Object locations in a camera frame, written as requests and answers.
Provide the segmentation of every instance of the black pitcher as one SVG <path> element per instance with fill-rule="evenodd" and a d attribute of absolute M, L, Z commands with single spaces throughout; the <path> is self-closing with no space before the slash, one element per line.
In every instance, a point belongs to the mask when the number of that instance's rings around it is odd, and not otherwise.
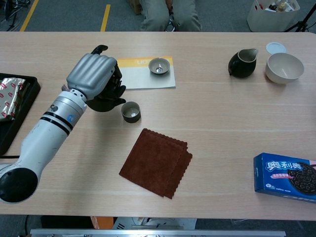
<path fill-rule="evenodd" d="M 243 49 L 236 53 L 228 64 L 229 75 L 238 78 L 250 76 L 256 68 L 258 50 Z"/>

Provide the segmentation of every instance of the robotic hand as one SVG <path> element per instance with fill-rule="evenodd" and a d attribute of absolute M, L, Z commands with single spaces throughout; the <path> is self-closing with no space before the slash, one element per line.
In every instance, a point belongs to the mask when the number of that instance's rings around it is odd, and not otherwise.
<path fill-rule="evenodd" d="M 126 101 L 126 87 L 114 58 L 100 55 L 100 45 L 84 55 L 67 77 L 63 91 L 23 140 L 21 155 L 14 164 L 0 164 L 0 201 L 18 203 L 36 190 L 45 166 L 53 159 L 83 115 L 87 105 L 106 112 Z"/>

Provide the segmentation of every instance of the white basket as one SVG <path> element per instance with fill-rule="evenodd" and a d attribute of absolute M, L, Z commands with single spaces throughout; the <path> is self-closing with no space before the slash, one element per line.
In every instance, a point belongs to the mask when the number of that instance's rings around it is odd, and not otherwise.
<path fill-rule="evenodd" d="M 283 32 L 287 29 L 300 6 L 296 0 L 291 0 L 294 11 L 289 12 L 272 12 L 266 11 L 270 4 L 275 0 L 254 0 L 247 17 L 249 28 L 253 32 Z"/>

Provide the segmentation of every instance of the foil wrapper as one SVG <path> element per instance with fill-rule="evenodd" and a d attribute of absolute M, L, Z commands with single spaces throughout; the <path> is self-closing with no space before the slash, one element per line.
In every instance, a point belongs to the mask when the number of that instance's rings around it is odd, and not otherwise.
<path fill-rule="evenodd" d="M 0 122 L 15 119 L 29 85 L 26 80 L 21 78 L 0 80 Z"/>

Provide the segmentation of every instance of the person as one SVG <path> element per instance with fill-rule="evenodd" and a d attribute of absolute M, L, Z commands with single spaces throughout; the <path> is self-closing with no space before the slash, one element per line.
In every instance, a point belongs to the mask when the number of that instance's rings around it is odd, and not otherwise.
<path fill-rule="evenodd" d="M 195 0 L 140 0 L 144 21 L 141 31 L 164 31 L 172 11 L 176 31 L 200 32 Z"/>

